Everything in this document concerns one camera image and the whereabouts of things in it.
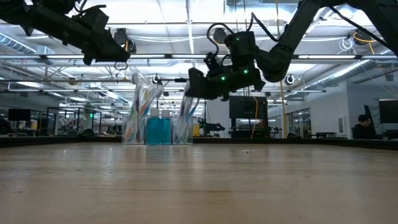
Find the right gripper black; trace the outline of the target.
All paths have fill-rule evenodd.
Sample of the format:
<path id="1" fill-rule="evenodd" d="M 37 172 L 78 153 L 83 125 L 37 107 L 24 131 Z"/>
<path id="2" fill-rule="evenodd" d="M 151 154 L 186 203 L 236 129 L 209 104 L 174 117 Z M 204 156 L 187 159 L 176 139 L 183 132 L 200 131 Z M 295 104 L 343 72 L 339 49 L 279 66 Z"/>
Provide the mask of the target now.
<path id="1" fill-rule="evenodd" d="M 253 86 L 261 91 L 265 82 L 254 64 L 256 43 L 254 32 L 244 31 L 228 35 L 224 40 L 229 55 L 220 61 L 220 68 L 209 70 L 207 75 L 197 69 L 188 70 L 189 87 L 185 96 L 222 101 L 229 100 L 229 92 Z"/>

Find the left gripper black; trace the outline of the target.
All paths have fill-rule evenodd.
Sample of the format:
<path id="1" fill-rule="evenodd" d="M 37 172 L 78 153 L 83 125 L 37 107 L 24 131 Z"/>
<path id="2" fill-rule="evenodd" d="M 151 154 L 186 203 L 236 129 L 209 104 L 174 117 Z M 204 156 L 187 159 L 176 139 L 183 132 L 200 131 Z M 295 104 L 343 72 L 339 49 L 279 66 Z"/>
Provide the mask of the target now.
<path id="1" fill-rule="evenodd" d="M 100 34 L 89 35 L 67 31 L 67 43 L 81 50 L 85 65 L 91 65 L 92 61 L 126 62 L 130 58 L 128 40 L 123 30 L 112 34 L 105 29 Z"/>

